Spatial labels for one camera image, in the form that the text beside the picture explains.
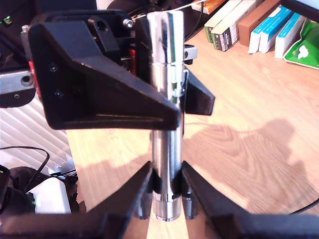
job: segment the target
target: shiny metal tube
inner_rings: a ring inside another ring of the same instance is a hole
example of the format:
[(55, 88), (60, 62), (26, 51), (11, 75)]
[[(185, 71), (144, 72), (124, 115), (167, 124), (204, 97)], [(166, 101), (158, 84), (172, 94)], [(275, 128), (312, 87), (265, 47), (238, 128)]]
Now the shiny metal tube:
[[(147, 19), (152, 42), (151, 84), (181, 110), (185, 80), (183, 12), (152, 12)], [(153, 130), (152, 133), (153, 168), (158, 176), (153, 210), (158, 219), (167, 222), (180, 215), (182, 139), (183, 117), (176, 130)]]

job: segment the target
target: green and white bag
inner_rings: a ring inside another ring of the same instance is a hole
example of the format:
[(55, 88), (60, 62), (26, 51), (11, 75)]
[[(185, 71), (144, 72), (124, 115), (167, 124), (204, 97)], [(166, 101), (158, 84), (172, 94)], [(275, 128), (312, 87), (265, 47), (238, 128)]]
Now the green and white bag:
[(285, 61), (319, 70), (319, 23), (307, 19), (300, 37), (285, 53)]

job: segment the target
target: wooden desk surface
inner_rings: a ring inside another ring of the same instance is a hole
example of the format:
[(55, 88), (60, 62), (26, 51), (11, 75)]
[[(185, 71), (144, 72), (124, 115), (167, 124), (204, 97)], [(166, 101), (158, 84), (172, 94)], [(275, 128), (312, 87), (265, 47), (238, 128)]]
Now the wooden desk surface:
[[(215, 50), (204, 31), (189, 43), (199, 50), (189, 68), (216, 101), (212, 116), (186, 116), (183, 160), (253, 213), (287, 214), (317, 199), (319, 72), (274, 51), (249, 55), (239, 43)], [(67, 134), (88, 209), (152, 160), (149, 130)], [(319, 214), (319, 206), (308, 212)], [(169, 223), (152, 213), (148, 238), (187, 237), (183, 212)]]

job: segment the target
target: white radiator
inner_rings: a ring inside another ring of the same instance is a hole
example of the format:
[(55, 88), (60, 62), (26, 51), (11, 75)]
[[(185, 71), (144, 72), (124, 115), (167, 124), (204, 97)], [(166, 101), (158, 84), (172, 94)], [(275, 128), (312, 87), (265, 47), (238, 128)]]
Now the white radiator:
[[(0, 109), (0, 147), (19, 145), (43, 148), (50, 154), (42, 171), (45, 174), (66, 165), (68, 159), (69, 163), (72, 161), (66, 133), (49, 127), (37, 95), (23, 107)], [(32, 149), (0, 150), (0, 164), (7, 168), (27, 166), (37, 169), (45, 156), (44, 152)]]

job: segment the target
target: bolt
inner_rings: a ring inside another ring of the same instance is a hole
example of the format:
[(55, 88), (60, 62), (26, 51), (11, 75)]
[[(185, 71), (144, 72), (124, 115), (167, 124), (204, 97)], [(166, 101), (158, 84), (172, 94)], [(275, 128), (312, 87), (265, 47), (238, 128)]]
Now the bolt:
[(50, 71), (53, 73), (58, 70), (58, 67), (54, 63), (51, 63), (49, 67), (50, 67)]
[(131, 19), (127, 18), (127, 19), (123, 20), (123, 26), (125, 28), (131, 29), (133, 27), (133, 25), (134, 25), (134, 23), (133, 23), (133, 21)]
[(63, 97), (63, 93), (59, 89), (56, 90), (54, 94), (60, 99)]
[(28, 29), (29, 29), (29, 25), (22, 26), (22, 32), (23, 33), (26, 33), (28, 31)]

